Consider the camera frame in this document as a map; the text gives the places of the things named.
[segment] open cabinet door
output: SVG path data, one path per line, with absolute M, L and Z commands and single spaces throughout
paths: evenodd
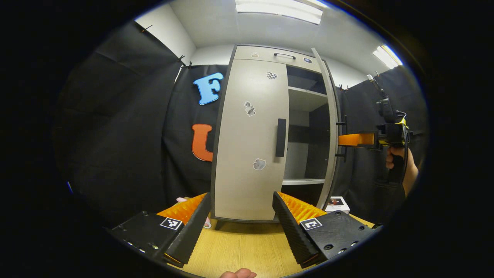
M 281 190 L 287 140 L 286 65 L 234 59 L 214 150 L 211 217 L 274 221 L 273 191 Z
M 328 95 L 328 105 L 329 105 L 329 157 L 328 157 L 328 170 L 326 171 L 326 178 L 324 181 L 323 189 L 321 191 L 321 196 L 319 197 L 319 201 L 317 202 L 318 208 L 323 208 L 326 200 L 329 195 L 329 190 L 331 189 L 331 185 L 333 182 L 334 171 L 336 168 L 336 151 L 338 150 L 338 126 L 336 122 L 339 119 L 338 110 L 336 105 L 336 96 L 334 95 L 334 86 L 331 82 L 331 78 L 329 76 L 329 70 L 326 67 L 326 64 L 321 59 L 321 56 L 317 53 L 315 48 L 312 48 L 312 52 L 314 53 L 314 57 L 319 63 L 319 67 L 321 68 L 321 73 L 323 75 L 324 85 L 326 87 L 326 92 Z

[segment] pink object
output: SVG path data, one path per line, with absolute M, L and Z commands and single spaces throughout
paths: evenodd
M 181 203 L 181 202 L 185 202 L 185 201 L 187 201 L 187 199 L 182 198 L 182 197 L 178 197 L 177 198 L 177 202 L 180 202 Z M 206 217 L 206 222 L 204 223 L 204 226 L 203 227 L 206 228 L 206 229 L 211 228 L 211 220 L 209 220 L 209 217 Z

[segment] finger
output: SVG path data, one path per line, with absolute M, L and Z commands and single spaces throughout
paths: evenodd
M 227 271 L 223 273 L 219 278 L 239 278 L 235 273 Z
M 405 148 L 403 148 L 403 147 L 399 147 L 399 148 L 391 147 L 390 149 L 391 149 L 392 154 L 399 155 L 401 157 L 405 157 Z
M 238 278 L 249 278 L 250 274 L 252 274 L 252 271 L 250 271 L 250 269 L 241 268 L 235 273 L 237 274 Z

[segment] cabinet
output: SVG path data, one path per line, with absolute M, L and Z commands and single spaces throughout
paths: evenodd
M 323 207 L 337 146 L 329 82 L 315 50 L 235 47 L 217 120 L 212 218 L 276 222 L 273 191 Z

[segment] ceiling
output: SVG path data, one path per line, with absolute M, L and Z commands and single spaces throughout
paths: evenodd
M 278 15 L 237 13 L 235 0 L 175 0 L 170 6 L 197 48 L 261 44 L 311 52 L 315 47 L 321 56 L 366 74 L 388 70 L 372 54 L 384 40 L 340 10 L 323 8 L 321 23 L 315 25 Z

